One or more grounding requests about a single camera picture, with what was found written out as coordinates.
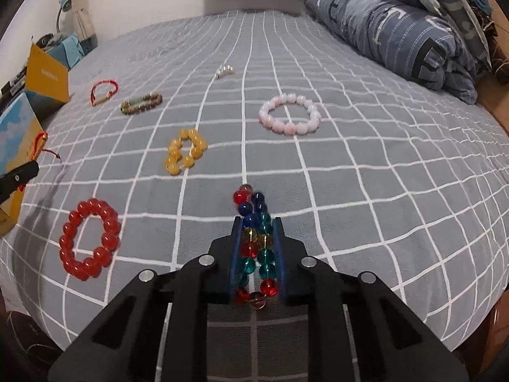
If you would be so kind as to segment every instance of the metal screw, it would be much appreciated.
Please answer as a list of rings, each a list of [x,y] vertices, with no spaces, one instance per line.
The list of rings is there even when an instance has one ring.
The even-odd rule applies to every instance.
[[[317,260],[314,257],[304,257],[302,260],[300,260],[300,263],[304,267],[311,268],[311,267],[316,266]]]
[[[360,279],[367,284],[373,284],[376,282],[377,277],[371,272],[364,272],[360,275]]]
[[[198,262],[202,266],[210,266],[214,262],[214,256],[211,256],[210,254],[203,254],[202,257],[198,259]]]
[[[143,270],[140,274],[138,274],[138,278],[142,282],[149,282],[154,278],[155,274],[152,270]]]

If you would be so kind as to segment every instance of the teal bead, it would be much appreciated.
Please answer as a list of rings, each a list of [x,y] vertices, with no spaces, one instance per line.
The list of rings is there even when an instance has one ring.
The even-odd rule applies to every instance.
[[[276,278],[276,267],[274,264],[264,264],[260,267],[258,272],[262,280]]]
[[[268,223],[262,223],[258,228],[260,234],[272,234],[272,225]]]
[[[246,287],[249,282],[249,276],[247,274],[243,274],[240,278],[239,287]]]
[[[261,265],[270,264],[274,262],[274,252],[269,249],[261,249],[256,258]]]
[[[260,224],[270,224],[270,215],[267,211],[260,213]]]
[[[256,270],[256,263],[251,257],[244,257],[242,259],[242,264],[244,264],[244,273],[251,274]]]

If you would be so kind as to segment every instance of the gray checkered bed sheet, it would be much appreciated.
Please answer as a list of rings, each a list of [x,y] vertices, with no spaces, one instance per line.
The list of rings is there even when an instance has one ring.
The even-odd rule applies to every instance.
[[[214,80],[222,64],[235,74]],[[234,11],[152,25],[102,44],[69,78],[72,100],[46,124],[63,163],[41,156],[0,252],[2,274],[63,348],[137,272],[178,269],[229,234],[232,193],[244,182],[311,255],[344,273],[378,274],[449,349],[507,284],[502,128],[481,107],[358,55],[307,15]],[[120,90],[91,107],[90,88],[103,78]],[[121,101],[149,92],[163,95],[161,106],[120,113]],[[281,92],[319,104],[315,133],[290,138],[261,126],[260,105]],[[288,108],[295,121],[304,112]],[[197,127],[210,147],[171,177],[165,148],[181,127]],[[122,243],[110,268],[80,282],[64,272],[58,238],[68,211],[93,195],[118,211]],[[78,258],[101,231],[86,220]],[[307,380],[304,310],[270,300],[259,312],[211,308],[209,321],[210,380]]]

